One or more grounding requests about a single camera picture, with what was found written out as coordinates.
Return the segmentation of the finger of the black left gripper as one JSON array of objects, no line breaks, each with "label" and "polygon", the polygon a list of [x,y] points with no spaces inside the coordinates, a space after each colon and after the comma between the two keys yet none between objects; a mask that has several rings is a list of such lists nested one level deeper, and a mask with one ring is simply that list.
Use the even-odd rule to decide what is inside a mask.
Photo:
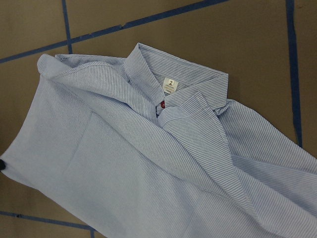
[{"label": "finger of the black left gripper", "polygon": [[5,162],[3,160],[0,160],[0,171],[5,170]]}]

